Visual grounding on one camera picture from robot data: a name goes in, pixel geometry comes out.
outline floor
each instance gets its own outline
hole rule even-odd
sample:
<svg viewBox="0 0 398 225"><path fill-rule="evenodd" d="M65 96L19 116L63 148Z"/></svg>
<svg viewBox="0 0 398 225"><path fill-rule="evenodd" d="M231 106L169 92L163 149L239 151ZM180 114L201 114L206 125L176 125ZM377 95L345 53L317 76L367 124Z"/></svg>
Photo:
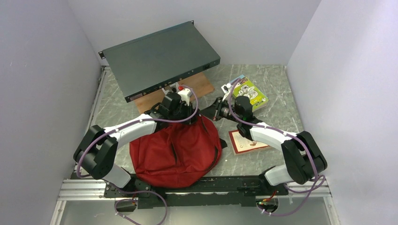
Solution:
<svg viewBox="0 0 398 225"><path fill-rule="evenodd" d="M199 99L199 108L213 103L216 97L223 96L221 86L231 79L244 74L269 98L268 104L254 114L267 124L290 132L303 130L290 85L282 65L218 65L204 72L215 91ZM126 103L115 76L110 73L101 102L96 123L101 127L114 126L139 116L133 102ZM220 120L214 123L220 138L228 147L222 150L222 158L207 176L258 175L265 169L284 163L282 153L263 150L235 156L228 131L236 129L236 123ZM120 148L115 163L133 173L128 145Z"/></svg>

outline red object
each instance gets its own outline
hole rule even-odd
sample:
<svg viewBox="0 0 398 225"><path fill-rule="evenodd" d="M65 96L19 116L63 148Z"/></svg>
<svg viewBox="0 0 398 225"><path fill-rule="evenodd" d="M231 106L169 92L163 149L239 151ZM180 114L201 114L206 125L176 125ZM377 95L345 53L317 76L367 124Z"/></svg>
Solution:
<svg viewBox="0 0 398 225"><path fill-rule="evenodd" d="M203 116L191 125L172 123L130 142L137 177L164 188L192 185L217 164L221 150L217 129Z"/></svg>

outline book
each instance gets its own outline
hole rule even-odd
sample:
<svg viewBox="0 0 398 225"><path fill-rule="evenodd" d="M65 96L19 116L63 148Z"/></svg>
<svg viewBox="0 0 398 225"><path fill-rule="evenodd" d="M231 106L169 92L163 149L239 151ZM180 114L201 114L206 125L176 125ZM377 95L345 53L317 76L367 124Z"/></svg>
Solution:
<svg viewBox="0 0 398 225"><path fill-rule="evenodd" d="M249 139L242 137L238 130L229 131L229 135L235 155L242 155L248 152L255 152L271 148L271 146L267 144L250 141Z"/></svg>
<svg viewBox="0 0 398 225"><path fill-rule="evenodd" d="M264 107L268 98L247 77L243 76L232 92L234 98L248 96L253 106L253 112Z"/></svg>

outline wooden board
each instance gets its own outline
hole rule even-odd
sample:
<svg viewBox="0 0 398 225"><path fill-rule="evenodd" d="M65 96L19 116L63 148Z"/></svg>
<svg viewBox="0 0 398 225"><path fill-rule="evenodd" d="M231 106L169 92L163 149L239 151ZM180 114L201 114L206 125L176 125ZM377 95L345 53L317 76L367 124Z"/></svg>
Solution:
<svg viewBox="0 0 398 225"><path fill-rule="evenodd" d="M183 80L180 80L178 84L184 84L192 88L198 98L214 91L213 85L206 78L204 73L198 73ZM157 90L134 100L134 103L137 105L139 113L144 113L154 104L162 102L163 97L163 91Z"/></svg>

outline wall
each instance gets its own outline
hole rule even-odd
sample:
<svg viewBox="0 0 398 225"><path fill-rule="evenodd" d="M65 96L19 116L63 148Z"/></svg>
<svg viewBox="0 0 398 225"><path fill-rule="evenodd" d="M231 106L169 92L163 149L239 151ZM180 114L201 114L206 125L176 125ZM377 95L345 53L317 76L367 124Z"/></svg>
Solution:
<svg viewBox="0 0 398 225"><path fill-rule="evenodd" d="M72 171L100 64L66 1L0 5L0 223L45 225Z"/></svg>
<svg viewBox="0 0 398 225"><path fill-rule="evenodd" d="M322 0L288 77L342 224L398 220L398 2Z"/></svg>
<svg viewBox="0 0 398 225"><path fill-rule="evenodd" d="M221 63L286 65L320 1L69 0L69 4L95 52L194 20Z"/></svg>

